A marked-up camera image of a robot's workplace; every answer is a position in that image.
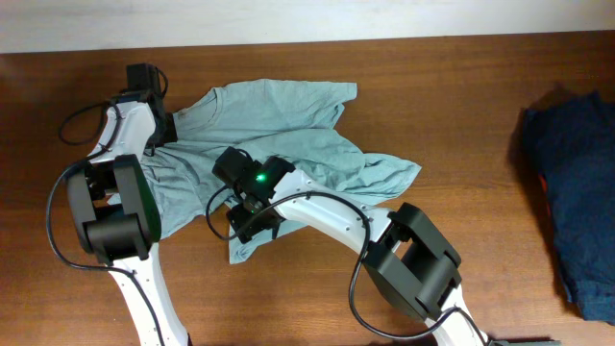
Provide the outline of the light teal t-shirt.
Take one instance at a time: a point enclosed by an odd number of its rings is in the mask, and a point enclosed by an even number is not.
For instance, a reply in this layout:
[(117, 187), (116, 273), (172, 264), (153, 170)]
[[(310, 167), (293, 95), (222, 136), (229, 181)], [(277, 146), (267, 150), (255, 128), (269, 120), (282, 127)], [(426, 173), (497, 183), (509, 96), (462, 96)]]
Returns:
[(334, 128), (357, 84), (260, 79), (212, 88), (192, 106), (174, 113), (178, 139), (141, 161), (155, 197), (162, 237), (195, 217), (236, 200), (213, 173), (229, 147), (264, 162), (292, 162), (317, 183), (368, 205), (401, 196), (419, 164), (364, 153)]

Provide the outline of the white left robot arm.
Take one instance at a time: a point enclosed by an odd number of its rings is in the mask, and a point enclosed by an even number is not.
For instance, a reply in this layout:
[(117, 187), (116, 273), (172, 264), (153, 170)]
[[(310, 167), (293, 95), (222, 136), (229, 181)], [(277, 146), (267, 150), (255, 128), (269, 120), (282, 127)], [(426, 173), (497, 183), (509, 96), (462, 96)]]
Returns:
[(160, 101), (145, 89), (104, 103), (105, 127), (85, 161), (68, 171), (67, 196), (80, 245), (115, 280), (140, 343), (188, 345), (162, 275), (161, 218), (140, 165), (164, 132)]

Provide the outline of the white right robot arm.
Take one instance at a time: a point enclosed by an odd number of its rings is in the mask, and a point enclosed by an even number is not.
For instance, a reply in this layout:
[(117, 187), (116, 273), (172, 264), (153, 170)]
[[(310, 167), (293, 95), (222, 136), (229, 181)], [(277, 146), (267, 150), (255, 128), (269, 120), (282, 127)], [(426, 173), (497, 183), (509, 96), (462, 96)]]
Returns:
[[(417, 207), (370, 206), (316, 183), (289, 161), (271, 157), (260, 163), (233, 148), (216, 160), (212, 172), (241, 199), (228, 214), (241, 242), (295, 221), (357, 253), (348, 300), (366, 330), (401, 342), (433, 336), (440, 345), (489, 344), (463, 301), (459, 253)], [(364, 320), (355, 299), (360, 271), (368, 273), (389, 305), (426, 329), (393, 334)]]

